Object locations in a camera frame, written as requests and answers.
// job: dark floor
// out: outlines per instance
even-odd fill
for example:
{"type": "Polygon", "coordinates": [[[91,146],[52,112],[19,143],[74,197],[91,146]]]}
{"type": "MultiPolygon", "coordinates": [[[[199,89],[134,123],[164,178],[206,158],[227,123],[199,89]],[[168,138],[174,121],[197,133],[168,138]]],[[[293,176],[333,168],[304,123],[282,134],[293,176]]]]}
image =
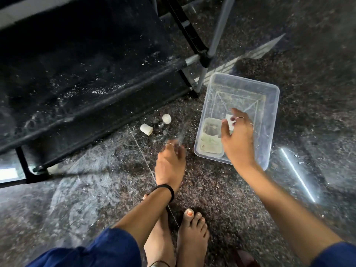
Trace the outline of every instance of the dark floor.
{"type": "MultiPolygon", "coordinates": [[[[190,14],[207,43],[220,7],[221,0],[212,0],[190,14]]],[[[285,33],[269,53],[238,60],[230,73],[279,86],[266,172],[351,242],[356,241],[355,7],[356,0],[238,0],[212,64],[219,67],[285,33]]],[[[181,55],[191,55],[179,30],[169,30],[181,55]]],[[[198,76],[196,66],[190,69],[198,76]]],[[[210,227],[206,266],[225,266],[231,246],[249,251],[261,266],[300,266],[233,167],[194,154],[204,96],[205,90],[198,100],[177,99],[122,127],[55,166],[51,181],[1,189],[2,266],[23,266],[54,246],[86,244],[120,219],[154,186],[157,153],[176,137],[187,115],[193,119],[184,142],[187,170],[170,205],[174,238],[176,222],[191,207],[210,227]],[[158,128],[165,113],[172,123],[158,128]],[[139,130],[143,122],[155,127],[149,137],[139,130]]]]}

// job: person's right hand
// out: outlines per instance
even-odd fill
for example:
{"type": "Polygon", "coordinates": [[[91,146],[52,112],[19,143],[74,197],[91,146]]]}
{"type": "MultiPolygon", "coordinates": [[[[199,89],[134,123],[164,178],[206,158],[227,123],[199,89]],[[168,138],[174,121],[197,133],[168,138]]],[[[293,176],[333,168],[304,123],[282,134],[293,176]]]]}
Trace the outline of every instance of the person's right hand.
{"type": "Polygon", "coordinates": [[[253,147],[253,125],[246,112],[232,108],[235,121],[233,134],[230,135],[229,123],[226,119],[221,123],[221,142],[224,151],[235,169],[239,172],[245,168],[256,166],[253,147]]]}
{"type": "Polygon", "coordinates": [[[177,193],[183,180],[184,171],[185,148],[183,145],[178,147],[177,139],[170,139],[157,156],[154,168],[156,183],[157,185],[168,184],[177,193]]]}

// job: forearm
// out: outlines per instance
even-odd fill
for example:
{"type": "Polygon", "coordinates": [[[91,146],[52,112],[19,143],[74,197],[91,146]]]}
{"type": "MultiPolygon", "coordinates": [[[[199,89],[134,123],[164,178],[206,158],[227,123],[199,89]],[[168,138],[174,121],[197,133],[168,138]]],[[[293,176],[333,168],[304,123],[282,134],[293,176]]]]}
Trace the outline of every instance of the forearm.
{"type": "Polygon", "coordinates": [[[342,241],[258,166],[239,171],[265,205],[283,237],[302,262],[309,265],[325,248],[342,241]]]}
{"type": "Polygon", "coordinates": [[[171,192],[169,189],[156,189],[120,219],[113,228],[127,231],[133,236],[140,248],[144,247],[149,234],[170,199],[171,192]]]}

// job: black plastic joint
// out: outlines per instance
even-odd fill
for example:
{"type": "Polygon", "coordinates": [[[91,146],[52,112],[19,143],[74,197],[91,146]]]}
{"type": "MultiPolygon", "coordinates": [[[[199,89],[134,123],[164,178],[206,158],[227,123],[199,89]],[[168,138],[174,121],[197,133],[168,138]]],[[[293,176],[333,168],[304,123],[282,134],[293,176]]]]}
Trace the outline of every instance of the black plastic joint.
{"type": "Polygon", "coordinates": [[[208,68],[212,62],[213,57],[210,57],[206,51],[199,53],[200,55],[200,63],[203,67],[208,68]]]}

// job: plastic container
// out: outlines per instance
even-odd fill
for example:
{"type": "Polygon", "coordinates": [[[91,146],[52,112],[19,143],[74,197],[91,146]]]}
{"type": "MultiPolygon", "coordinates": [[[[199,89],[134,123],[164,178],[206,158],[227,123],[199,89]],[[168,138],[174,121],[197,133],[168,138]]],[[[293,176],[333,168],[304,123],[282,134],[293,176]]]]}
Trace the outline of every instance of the plastic container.
{"type": "Polygon", "coordinates": [[[255,159],[266,170],[278,107],[276,85],[222,73],[214,73],[207,87],[194,152],[200,157],[231,164],[221,144],[221,120],[235,107],[253,122],[255,159]]]}

